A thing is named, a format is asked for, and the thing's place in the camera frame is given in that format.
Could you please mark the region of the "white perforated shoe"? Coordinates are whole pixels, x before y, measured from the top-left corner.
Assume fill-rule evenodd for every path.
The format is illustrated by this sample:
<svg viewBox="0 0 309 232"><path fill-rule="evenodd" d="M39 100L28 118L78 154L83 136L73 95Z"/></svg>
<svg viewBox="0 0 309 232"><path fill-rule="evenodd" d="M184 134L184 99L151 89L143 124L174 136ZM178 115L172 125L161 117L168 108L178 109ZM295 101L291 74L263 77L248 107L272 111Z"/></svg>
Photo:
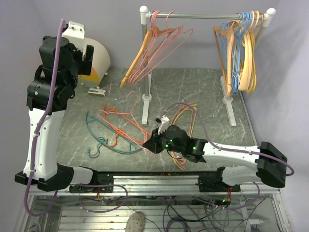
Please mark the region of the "white perforated shoe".
<svg viewBox="0 0 309 232"><path fill-rule="evenodd" d="M144 213L133 213L127 220L125 232L143 232L145 228L145 220Z"/></svg>

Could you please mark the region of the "hung blue hangers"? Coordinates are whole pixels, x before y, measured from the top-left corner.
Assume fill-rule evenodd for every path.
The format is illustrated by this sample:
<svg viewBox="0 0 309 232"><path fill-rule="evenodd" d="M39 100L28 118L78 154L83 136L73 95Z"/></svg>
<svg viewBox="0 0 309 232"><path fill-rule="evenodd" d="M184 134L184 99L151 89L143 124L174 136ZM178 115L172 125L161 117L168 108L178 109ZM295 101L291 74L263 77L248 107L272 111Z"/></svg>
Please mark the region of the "hung blue hangers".
<svg viewBox="0 0 309 232"><path fill-rule="evenodd" d="M232 28L234 32L234 44L232 48L232 64L231 64L231 94L239 90L239 72L240 60L244 61L244 48L241 45L241 40L246 30L249 29L250 20L252 19L251 12L240 13L242 16L239 20L233 20L223 23L219 27L226 29ZM223 36L217 34L221 48L226 48L227 40Z"/></svg>

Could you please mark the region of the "aluminium mounting rail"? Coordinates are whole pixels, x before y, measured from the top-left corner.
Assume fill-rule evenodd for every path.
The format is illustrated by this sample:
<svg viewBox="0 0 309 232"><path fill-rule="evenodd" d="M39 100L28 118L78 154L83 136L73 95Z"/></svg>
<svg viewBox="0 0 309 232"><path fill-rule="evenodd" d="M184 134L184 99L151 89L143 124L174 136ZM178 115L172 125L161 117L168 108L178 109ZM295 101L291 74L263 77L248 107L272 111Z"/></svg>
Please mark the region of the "aluminium mounting rail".
<svg viewBox="0 0 309 232"><path fill-rule="evenodd" d="M198 185L198 176L115 176L114 185L121 185L128 191L129 196L169 196L169 195L226 195L227 190L202 190ZM257 182L260 188L260 195L277 194L280 190ZM232 194L253 194L257 195L257 186L253 183L243 183L240 190ZM125 196L126 192L121 187L113 187L111 192L100 191L100 196ZM60 190L58 196L96 196L95 192L70 192L69 188Z"/></svg>

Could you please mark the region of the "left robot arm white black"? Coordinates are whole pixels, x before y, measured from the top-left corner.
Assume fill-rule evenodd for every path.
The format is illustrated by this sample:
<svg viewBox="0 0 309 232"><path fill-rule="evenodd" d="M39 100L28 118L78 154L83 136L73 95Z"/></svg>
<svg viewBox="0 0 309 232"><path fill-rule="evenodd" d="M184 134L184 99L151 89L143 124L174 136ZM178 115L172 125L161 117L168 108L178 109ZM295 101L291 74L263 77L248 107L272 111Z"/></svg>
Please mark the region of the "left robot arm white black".
<svg viewBox="0 0 309 232"><path fill-rule="evenodd" d="M78 49L69 39L44 36L39 48L41 65L27 88L30 119L29 150L24 169L14 180L49 192L68 186L98 188L98 172L86 167L61 165L56 161L60 124L68 101L75 96L77 77L91 73L94 47Z"/></svg>

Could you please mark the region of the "hung beige hangers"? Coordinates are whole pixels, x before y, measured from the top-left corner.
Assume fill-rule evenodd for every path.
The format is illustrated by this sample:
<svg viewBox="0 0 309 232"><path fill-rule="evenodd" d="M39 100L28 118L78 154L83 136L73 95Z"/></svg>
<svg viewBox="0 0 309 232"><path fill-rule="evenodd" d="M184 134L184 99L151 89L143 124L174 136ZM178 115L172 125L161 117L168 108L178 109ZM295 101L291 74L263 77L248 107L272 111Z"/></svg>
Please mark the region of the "hung beige hangers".
<svg viewBox="0 0 309 232"><path fill-rule="evenodd" d="M240 60L239 90L252 93L257 83L257 75L254 60L255 31L259 21L259 11L251 11L249 29L242 37L241 45L244 48L244 61Z"/></svg>

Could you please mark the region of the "hung yellow hangers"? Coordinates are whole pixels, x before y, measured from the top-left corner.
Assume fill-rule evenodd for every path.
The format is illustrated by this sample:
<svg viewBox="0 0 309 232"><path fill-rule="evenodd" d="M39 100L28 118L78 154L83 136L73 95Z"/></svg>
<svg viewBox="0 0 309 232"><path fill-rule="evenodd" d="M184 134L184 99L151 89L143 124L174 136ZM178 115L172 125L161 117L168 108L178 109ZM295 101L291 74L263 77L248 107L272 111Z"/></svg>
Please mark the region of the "hung yellow hangers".
<svg viewBox="0 0 309 232"><path fill-rule="evenodd" d="M254 59L255 38L253 32L247 32L241 42L244 47L244 61L242 71L239 74L239 90L252 93L257 84L257 75Z"/></svg>

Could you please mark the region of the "orange plastic hanger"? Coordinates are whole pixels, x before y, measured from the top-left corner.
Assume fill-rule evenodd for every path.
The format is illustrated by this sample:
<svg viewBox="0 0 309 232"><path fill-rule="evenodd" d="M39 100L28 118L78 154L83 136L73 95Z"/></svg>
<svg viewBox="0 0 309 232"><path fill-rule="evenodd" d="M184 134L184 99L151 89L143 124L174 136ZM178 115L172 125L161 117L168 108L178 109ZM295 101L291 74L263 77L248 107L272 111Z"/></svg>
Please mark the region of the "orange plastic hanger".
<svg viewBox="0 0 309 232"><path fill-rule="evenodd" d="M146 129L143 129L139 125L139 123L137 122L137 120L135 119L135 117L133 115L134 109L135 109L135 105L132 106L132 108L131 108L131 110L129 112L123 113L123 112L119 112L115 108L107 106L107 104L105 104L104 108L102 110L102 113L103 113L102 119L109 126L111 126L112 129L115 129L117 135L122 135L122 136L124 136L124 138L128 139L130 142L134 142L136 145L141 147L141 145L144 142L146 142L146 140L148 138L150 138L150 133ZM126 119L127 122L131 123L133 126L135 126L136 128L138 128L141 131L141 133L144 136L144 139L143 140L137 140L137 139L134 139L134 138L130 137L122 128L115 126L114 124L112 124L109 121L109 119L108 119L108 115L109 114L118 115L118 116L121 116L122 118Z"/></svg>

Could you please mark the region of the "teal plastic hanger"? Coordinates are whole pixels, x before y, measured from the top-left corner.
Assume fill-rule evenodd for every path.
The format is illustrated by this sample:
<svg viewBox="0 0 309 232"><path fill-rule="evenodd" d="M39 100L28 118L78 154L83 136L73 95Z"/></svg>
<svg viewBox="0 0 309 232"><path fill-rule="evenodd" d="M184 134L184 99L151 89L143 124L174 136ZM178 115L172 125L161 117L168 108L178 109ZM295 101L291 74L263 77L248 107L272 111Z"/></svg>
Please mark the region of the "teal plastic hanger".
<svg viewBox="0 0 309 232"><path fill-rule="evenodd" d="M109 144L107 138L105 138L103 136L96 135L89 126L91 123L99 123L100 125L103 125L105 128L112 131L115 135L114 144ZM92 159L97 158L100 155L100 148L102 146L107 148L108 150L110 150L112 152L115 152L115 153L118 153L118 154L121 154L121 155L133 155L133 154L136 154L136 153L142 151L141 148L138 148L138 146L135 142L126 138L124 135L121 135L120 132L113 129L108 123L103 122L101 119L97 118L96 116L91 116L89 114L89 112L86 112L86 114L85 114L85 125L86 125L86 128L87 128L88 132L90 133L90 135L97 141L95 153L91 152L91 148L87 149L87 155ZM128 143L127 150L116 148L118 137L124 139Z"/></svg>

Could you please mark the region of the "brown wooden hanger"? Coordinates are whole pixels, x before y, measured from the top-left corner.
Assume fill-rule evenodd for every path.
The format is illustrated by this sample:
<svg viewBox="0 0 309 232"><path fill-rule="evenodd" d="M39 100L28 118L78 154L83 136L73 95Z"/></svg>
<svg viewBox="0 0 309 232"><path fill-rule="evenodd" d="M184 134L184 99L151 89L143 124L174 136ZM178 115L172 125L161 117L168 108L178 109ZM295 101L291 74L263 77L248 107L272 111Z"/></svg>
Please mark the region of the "brown wooden hanger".
<svg viewBox="0 0 309 232"><path fill-rule="evenodd" d="M148 60L154 57L155 53L162 47L164 41L154 48L155 42L161 36L170 35L173 30L173 28L160 30L158 27L151 27L147 30L140 50L120 83L121 89L123 89L126 84L135 85L145 76L142 72L148 68Z"/></svg>

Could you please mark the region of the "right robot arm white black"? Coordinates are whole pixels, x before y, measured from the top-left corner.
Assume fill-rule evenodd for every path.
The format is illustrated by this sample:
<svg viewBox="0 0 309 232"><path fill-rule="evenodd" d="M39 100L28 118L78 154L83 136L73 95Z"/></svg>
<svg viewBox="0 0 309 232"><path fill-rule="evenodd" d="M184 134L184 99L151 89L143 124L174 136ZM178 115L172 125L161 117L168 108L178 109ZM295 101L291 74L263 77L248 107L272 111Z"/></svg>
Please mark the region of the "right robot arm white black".
<svg viewBox="0 0 309 232"><path fill-rule="evenodd" d="M273 188L285 187L287 158L269 142L260 146L235 146L211 144L205 139L191 138L176 125L165 131L153 130L149 140L142 145L157 154L163 150L176 152L191 162L228 161L234 167L219 168L213 187L224 191L240 183L261 181Z"/></svg>

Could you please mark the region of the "round beige drawer box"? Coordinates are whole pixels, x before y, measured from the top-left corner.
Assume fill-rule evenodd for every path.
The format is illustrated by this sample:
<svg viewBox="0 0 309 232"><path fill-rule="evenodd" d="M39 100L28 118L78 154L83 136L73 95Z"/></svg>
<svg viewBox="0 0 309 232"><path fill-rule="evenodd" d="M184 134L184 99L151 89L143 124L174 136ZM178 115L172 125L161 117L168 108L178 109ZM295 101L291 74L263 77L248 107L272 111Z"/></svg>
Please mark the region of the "round beige drawer box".
<svg viewBox="0 0 309 232"><path fill-rule="evenodd" d="M94 47L93 62L90 75L79 75L78 82L83 87L96 88L107 75L111 60L107 49L98 41L85 37L84 52L87 45Z"/></svg>

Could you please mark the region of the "metal clothes rack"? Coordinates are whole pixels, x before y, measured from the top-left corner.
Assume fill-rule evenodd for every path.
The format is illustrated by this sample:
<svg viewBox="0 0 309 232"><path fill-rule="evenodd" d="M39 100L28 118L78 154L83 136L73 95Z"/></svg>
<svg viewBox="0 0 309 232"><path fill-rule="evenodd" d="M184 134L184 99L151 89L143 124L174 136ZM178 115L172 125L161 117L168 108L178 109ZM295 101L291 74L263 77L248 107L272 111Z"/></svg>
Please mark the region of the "metal clothes rack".
<svg viewBox="0 0 309 232"><path fill-rule="evenodd" d="M264 32L265 28L267 28L273 18L273 16L276 14L276 10L274 8L269 8L265 13L262 13L259 16L259 19L262 20L261 28L256 36L256 41L258 42L260 40L260 37L262 33ZM146 32L147 32L147 22L149 19L151 19L152 13L149 11L147 6L141 6L140 7L140 23L142 28L142 37L145 38ZM210 14L210 13L204 13L204 14L197 14L197 13L172 13L172 18L189 18L189 19L241 19L242 16L237 14ZM151 90L151 80L152 75L148 74L148 76L144 80L144 94L142 95L143 100L143 112L142 112L142 125L146 126L148 124L148 113L149 113L149 105L152 100L152 96L150 94ZM229 123L231 126L236 126L236 119L233 111L233 98L231 94L227 92L227 85L224 83L224 77L221 76L221 87L223 92L223 103L226 106L226 111L229 119Z"/></svg>

